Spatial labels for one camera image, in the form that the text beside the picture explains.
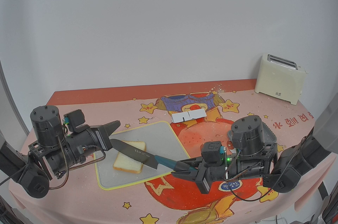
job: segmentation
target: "toaster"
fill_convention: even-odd
[[[264,93],[296,105],[302,94],[306,71],[293,61],[264,54],[255,92]]]

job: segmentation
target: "cutting board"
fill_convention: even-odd
[[[126,141],[143,141],[146,143],[146,151],[173,160],[183,160],[189,158],[187,151],[177,138],[170,124],[166,121],[159,121],[153,124],[113,133],[110,138]],[[118,151],[111,149],[106,152],[103,161],[95,163],[97,181],[99,187],[104,190],[124,188],[130,185],[143,183],[170,174],[170,168],[158,165],[157,170],[143,165],[139,174],[113,169],[114,161]],[[94,153],[94,158],[101,157],[102,152]]]

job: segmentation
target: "teal knife handle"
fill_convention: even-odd
[[[194,167],[192,167],[192,166],[190,166],[186,163],[175,161],[175,160],[172,160],[172,159],[168,159],[168,158],[165,158],[165,157],[162,157],[162,156],[159,156],[159,155],[155,155],[155,159],[159,164],[166,166],[168,168],[171,168],[174,171],[182,171],[182,170],[195,171],[196,170]]]

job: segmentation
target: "black motor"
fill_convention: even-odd
[[[240,150],[236,163],[228,170],[229,178],[250,167],[238,179],[261,177],[270,172],[273,160],[277,162],[277,144],[265,143],[263,122],[259,116],[251,115],[235,121],[231,126],[232,143]]]
[[[61,178],[65,174],[65,158],[68,167],[71,167],[84,163],[86,157],[95,151],[110,150],[112,144],[109,136],[121,125],[118,120],[105,125],[86,125],[80,109],[65,114],[62,124],[56,106],[37,107],[30,114],[30,119],[37,141],[29,145],[29,149],[39,159],[50,180],[52,177],[42,159],[43,156],[54,175]],[[70,135],[67,135],[68,129],[72,132]]]

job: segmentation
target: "knife blade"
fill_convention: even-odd
[[[154,169],[157,169],[158,164],[161,164],[163,166],[169,167],[174,171],[191,171],[196,170],[194,167],[180,162],[175,161],[172,159],[168,159],[159,155],[153,155],[149,152],[145,152],[143,150],[140,150],[132,145],[129,145],[119,139],[112,138],[110,139],[110,142],[112,144],[112,147],[122,154],[141,162],[149,167],[152,167]]]

